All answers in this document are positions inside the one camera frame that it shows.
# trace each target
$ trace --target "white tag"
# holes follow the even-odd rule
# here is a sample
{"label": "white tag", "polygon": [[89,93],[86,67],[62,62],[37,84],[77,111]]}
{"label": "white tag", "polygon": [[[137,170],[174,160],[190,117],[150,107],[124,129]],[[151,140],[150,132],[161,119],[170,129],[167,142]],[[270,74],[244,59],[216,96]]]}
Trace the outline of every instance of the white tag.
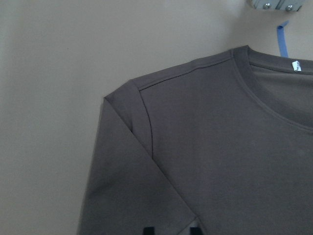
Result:
{"label": "white tag", "polygon": [[301,71],[301,67],[300,67],[300,62],[299,61],[294,61],[293,63],[292,63],[292,66],[293,66],[293,70],[294,71]]}

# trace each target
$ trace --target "t-shirt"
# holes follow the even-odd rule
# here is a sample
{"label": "t-shirt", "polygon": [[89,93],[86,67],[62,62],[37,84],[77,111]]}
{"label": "t-shirt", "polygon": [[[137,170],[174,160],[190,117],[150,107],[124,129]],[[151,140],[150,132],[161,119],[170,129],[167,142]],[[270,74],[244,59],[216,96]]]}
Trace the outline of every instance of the t-shirt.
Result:
{"label": "t-shirt", "polygon": [[313,61],[241,46],[106,95],[80,222],[80,235],[312,235]]}

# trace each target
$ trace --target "crew neck collar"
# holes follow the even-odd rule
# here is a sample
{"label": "crew neck collar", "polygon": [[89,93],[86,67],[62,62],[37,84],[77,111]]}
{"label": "crew neck collar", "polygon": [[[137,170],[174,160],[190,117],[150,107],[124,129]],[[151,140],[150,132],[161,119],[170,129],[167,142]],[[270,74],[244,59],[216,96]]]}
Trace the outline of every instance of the crew neck collar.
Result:
{"label": "crew neck collar", "polygon": [[[264,108],[280,119],[301,128],[313,131],[313,116],[301,110],[296,110],[287,103],[278,101],[275,96],[266,90],[259,82],[251,65],[276,71],[296,74],[312,74],[313,61],[293,59],[269,55],[252,50],[248,45],[230,50],[234,58],[234,66],[244,89],[256,99]],[[294,71],[292,62],[299,61],[302,71]]]}

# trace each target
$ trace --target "stitching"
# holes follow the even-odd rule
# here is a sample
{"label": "stitching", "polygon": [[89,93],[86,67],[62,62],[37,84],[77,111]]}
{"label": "stitching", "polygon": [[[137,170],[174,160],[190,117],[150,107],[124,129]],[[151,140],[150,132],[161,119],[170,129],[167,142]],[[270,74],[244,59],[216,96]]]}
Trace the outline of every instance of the stitching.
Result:
{"label": "stitching", "polygon": [[248,88],[246,86],[246,83],[244,81],[242,81],[242,78],[241,78],[241,74],[240,72],[238,71],[238,68],[237,68],[237,64],[236,64],[236,61],[235,60],[232,60],[232,65],[233,65],[233,70],[235,71],[236,73],[236,78],[237,78],[237,81],[239,81],[239,83],[241,84],[241,86],[243,87],[243,89],[250,95],[250,97],[252,97],[252,99],[254,99],[262,108],[263,110],[269,112],[270,114],[274,115],[275,117],[281,119],[282,121],[285,121],[287,122],[288,124],[292,125],[292,126],[295,126],[297,128],[300,128],[300,129],[304,129],[306,131],[309,131],[310,133],[313,132],[313,128],[311,127],[308,127],[308,126],[304,126],[300,123],[297,123],[297,122],[294,122],[294,121],[291,121],[289,119],[287,119],[286,117],[283,117],[281,116],[280,114],[278,114],[277,112],[275,112],[274,110],[272,110],[271,108],[269,108],[267,105],[265,105],[262,101],[259,100],[258,97],[255,96],[255,94],[250,90],[250,88]]}
{"label": "stitching", "polygon": [[195,68],[193,68],[193,69],[191,69],[191,70],[189,70],[189,71],[187,71],[187,72],[185,72],[185,73],[183,73],[183,74],[173,75],[173,76],[170,76],[170,77],[167,77],[167,78],[157,79],[157,80],[152,81],[152,82],[150,82],[150,83],[148,83],[148,84],[146,84],[146,85],[141,86],[141,87],[138,88],[138,89],[139,89],[139,91],[142,91],[142,90],[144,90],[144,89],[146,89],[146,88],[149,88],[149,87],[151,87],[151,86],[153,86],[153,85],[156,85],[156,84],[158,84],[158,83],[167,81],[167,80],[172,79],[172,78],[180,77],[180,76],[186,75],[186,74],[188,74],[188,73],[191,73],[191,72],[193,72],[193,71],[195,71],[195,70],[197,70],[197,69],[207,68],[207,67],[209,67],[209,66],[216,65],[216,64],[219,64],[219,63],[221,63],[221,62],[230,60],[230,59],[231,59],[231,56],[227,56],[226,58],[220,59],[220,60],[218,60],[218,61],[211,62],[211,63],[209,63],[209,64],[198,65],[198,66],[196,66]]}
{"label": "stitching", "polygon": [[[148,110],[147,110],[147,107],[146,107],[146,105],[145,105],[145,103],[143,102],[143,104],[144,104],[144,106],[145,106],[145,109],[146,109],[146,112],[147,112],[147,115],[148,115],[148,118],[149,118],[149,113],[148,113]],[[152,128],[151,128],[151,120],[150,120],[150,118],[149,118],[149,123],[150,123],[150,131],[151,131],[151,141],[152,141]],[[152,141],[152,144],[151,144],[151,148],[152,148],[152,159],[153,159],[153,141]],[[175,191],[175,193],[177,193],[177,195],[180,197],[180,199],[183,201],[183,203],[187,206],[187,208],[196,216],[196,217],[198,217],[192,210],[191,210],[191,208],[189,207],[189,205],[186,203],[186,201],[183,199],[183,197],[178,193],[178,191],[177,191],[177,189],[175,188],[175,186],[172,184],[172,182],[168,179],[168,177],[166,176],[166,174],[164,174],[164,172],[163,172],[163,170],[159,167],[159,165],[155,162],[155,164],[156,164],[156,166],[159,168],[159,170],[162,172],[162,174],[163,174],[163,176],[167,179],[167,181],[170,183],[170,185],[172,186],[172,188],[174,189],[174,191]]]}
{"label": "stitching", "polygon": [[[138,90],[138,87],[135,85],[134,81],[132,79],[130,79],[130,81],[134,84],[134,86],[137,88]],[[141,101],[143,103],[143,106],[145,107],[145,110],[146,110],[146,113],[147,113],[147,116],[148,116],[148,120],[149,120],[149,125],[150,125],[150,133],[151,133],[151,158],[153,159],[153,134],[152,134],[152,125],[151,125],[151,120],[150,120],[150,116],[149,116],[149,113],[148,113],[148,109],[147,109],[147,106],[142,98],[142,95],[141,95],[141,92],[138,90],[138,93],[139,93],[139,96],[141,98]]]}
{"label": "stitching", "polygon": [[267,64],[258,60],[253,59],[252,61],[250,60],[250,64],[251,65],[255,65],[258,67],[262,67],[265,69],[269,69],[269,70],[273,70],[273,71],[282,71],[282,72],[288,72],[288,73],[296,73],[296,74],[307,74],[307,75],[312,75],[313,74],[313,70],[308,69],[308,68],[304,68],[307,71],[292,71],[291,67],[287,67],[287,66],[282,66],[282,65],[278,65],[278,64]]}

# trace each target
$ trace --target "gray t-shirt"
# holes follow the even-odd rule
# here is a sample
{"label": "gray t-shirt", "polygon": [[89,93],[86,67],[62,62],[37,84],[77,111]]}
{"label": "gray t-shirt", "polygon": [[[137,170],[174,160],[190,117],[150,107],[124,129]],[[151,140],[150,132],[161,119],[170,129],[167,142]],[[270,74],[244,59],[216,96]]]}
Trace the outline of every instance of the gray t-shirt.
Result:
{"label": "gray t-shirt", "polygon": [[105,96],[78,234],[145,227],[313,234],[313,61],[237,47]]}

